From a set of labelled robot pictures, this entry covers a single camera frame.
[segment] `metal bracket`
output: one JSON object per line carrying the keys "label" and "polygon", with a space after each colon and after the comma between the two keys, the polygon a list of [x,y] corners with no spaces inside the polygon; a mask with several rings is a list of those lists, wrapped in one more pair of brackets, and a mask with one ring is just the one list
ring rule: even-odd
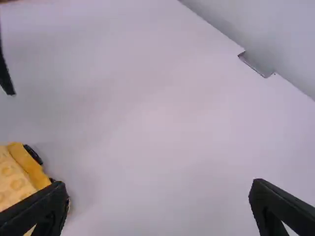
{"label": "metal bracket", "polygon": [[275,73],[274,69],[266,65],[262,65],[261,63],[258,63],[256,60],[254,60],[254,58],[251,57],[247,51],[239,54],[238,58],[264,78],[268,78]]}

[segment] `yellow block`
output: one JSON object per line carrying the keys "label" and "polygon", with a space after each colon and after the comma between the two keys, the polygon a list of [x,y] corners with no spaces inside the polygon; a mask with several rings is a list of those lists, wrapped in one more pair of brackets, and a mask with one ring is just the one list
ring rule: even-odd
{"label": "yellow block", "polygon": [[22,143],[11,143],[7,148],[15,161],[28,173],[36,189],[41,190],[51,184],[42,167],[24,149]]}
{"label": "yellow block", "polygon": [[[50,184],[22,143],[0,146],[0,212]],[[34,228],[24,236],[30,236]]]}

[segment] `black plastic bracket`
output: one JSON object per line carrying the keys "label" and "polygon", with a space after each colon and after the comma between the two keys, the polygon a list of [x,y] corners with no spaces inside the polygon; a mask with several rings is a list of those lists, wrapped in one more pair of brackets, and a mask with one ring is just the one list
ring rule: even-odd
{"label": "black plastic bracket", "polygon": [[277,186],[254,179],[249,201],[261,236],[289,236],[282,222],[300,236],[315,235],[315,208]]}

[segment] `white surface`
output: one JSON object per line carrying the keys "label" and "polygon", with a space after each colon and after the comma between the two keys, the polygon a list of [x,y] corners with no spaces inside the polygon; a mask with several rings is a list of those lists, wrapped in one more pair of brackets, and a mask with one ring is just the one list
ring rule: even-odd
{"label": "white surface", "polygon": [[36,147],[73,199],[63,235],[258,235],[265,178],[315,204],[315,104],[264,80],[177,1],[1,8],[17,97],[0,139]]}
{"label": "white surface", "polygon": [[315,2],[180,0],[315,99]]}

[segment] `white table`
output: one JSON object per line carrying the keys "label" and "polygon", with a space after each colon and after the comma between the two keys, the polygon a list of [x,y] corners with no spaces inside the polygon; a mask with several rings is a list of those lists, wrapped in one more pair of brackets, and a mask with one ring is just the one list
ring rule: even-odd
{"label": "white table", "polygon": [[315,204],[315,103],[179,2],[0,13],[18,94],[0,95],[0,140],[35,147],[66,182],[64,236],[257,236],[255,177]]}

